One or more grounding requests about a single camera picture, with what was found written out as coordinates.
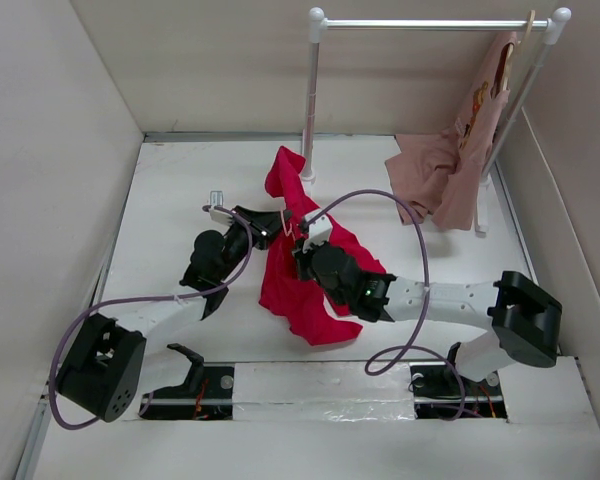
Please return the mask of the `red t shirt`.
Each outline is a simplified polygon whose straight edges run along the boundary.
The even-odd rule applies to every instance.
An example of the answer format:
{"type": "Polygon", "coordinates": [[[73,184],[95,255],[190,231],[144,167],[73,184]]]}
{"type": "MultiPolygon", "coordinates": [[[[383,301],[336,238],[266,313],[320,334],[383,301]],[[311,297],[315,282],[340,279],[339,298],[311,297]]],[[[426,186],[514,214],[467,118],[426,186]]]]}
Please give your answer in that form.
{"type": "MultiPolygon", "coordinates": [[[[304,215],[317,210],[300,179],[305,164],[301,155],[282,146],[268,172],[264,189],[273,198],[284,200],[298,226],[304,215]]],[[[323,290],[313,281],[300,281],[292,256],[291,242],[281,234],[268,250],[259,304],[276,316],[285,318],[291,333],[311,346],[331,345],[357,339],[362,326],[344,318],[345,306],[333,305],[335,316],[325,308],[323,290]]]]}

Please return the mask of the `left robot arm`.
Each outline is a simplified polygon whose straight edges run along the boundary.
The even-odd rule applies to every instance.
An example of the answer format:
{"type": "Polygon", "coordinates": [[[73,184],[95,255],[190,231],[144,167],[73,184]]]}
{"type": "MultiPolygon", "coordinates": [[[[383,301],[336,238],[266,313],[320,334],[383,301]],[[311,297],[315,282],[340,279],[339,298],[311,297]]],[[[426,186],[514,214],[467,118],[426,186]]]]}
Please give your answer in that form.
{"type": "Polygon", "coordinates": [[[204,359],[178,334],[211,316],[249,263],[253,250],[266,250],[281,235],[291,211],[254,211],[236,206],[204,206],[226,232],[197,235],[189,264],[176,292],[135,298],[139,309],[116,318],[102,314],[114,300],[95,304],[68,327],[49,374],[49,404],[56,422],[67,430],[57,399],[64,397],[111,423],[138,394],[171,387],[192,396],[202,387],[204,359]]]}

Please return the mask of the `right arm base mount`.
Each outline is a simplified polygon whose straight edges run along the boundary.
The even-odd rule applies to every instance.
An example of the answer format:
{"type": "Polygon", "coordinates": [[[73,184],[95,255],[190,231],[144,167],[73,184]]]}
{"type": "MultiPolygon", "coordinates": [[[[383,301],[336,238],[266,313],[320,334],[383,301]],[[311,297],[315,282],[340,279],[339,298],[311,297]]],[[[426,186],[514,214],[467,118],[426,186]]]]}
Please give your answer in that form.
{"type": "Polygon", "coordinates": [[[418,420],[506,419],[498,374],[480,381],[460,375],[455,369],[457,347],[454,344],[446,356],[417,345],[409,350],[419,354],[416,360],[408,361],[415,417],[418,420]]]}

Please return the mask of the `pink wire hanger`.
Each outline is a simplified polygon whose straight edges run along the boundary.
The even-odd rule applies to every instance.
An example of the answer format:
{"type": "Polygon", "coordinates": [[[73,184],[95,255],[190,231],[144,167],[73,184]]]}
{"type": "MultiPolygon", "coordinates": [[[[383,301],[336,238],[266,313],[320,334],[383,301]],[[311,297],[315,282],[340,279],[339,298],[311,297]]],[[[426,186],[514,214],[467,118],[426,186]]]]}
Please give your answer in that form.
{"type": "Polygon", "coordinates": [[[300,231],[299,227],[293,223],[292,211],[288,209],[280,209],[279,214],[282,233],[284,234],[284,237],[291,242],[291,245],[295,247],[300,239],[300,231]]]}

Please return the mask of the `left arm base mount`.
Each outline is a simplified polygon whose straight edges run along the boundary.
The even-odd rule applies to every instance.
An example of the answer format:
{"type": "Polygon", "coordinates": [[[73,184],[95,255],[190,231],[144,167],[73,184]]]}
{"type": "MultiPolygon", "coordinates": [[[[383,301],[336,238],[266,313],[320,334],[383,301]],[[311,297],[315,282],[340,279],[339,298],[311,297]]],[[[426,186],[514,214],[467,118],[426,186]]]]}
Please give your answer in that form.
{"type": "Polygon", "coordinates": [[[145,359],[138,416],[144,420],[231,420],[234,383],[233,363],[208,363],[194,350],[170,343],[163,352],[145,359]]]}

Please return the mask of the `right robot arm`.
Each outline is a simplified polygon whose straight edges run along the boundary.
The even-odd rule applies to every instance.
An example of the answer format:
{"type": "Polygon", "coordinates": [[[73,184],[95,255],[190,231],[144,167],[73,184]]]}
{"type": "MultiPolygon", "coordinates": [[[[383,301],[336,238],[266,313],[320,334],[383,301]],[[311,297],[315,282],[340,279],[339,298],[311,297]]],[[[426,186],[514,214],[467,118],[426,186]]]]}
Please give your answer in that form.
{"type": "Polygon", "coordinates": [[[482,329],[482,335],[449,351],[451,362],[441,376],[454,393],[464,393],[514,363],[543,369],[557,363],[562,305],[519,272],[505,271],[492,283],[425,285],[364,270],[352,255],[329,243],[297,247],[292,255],[300,280],[315,282],[330,300],[361,320],[424,317],[482,329]]]}

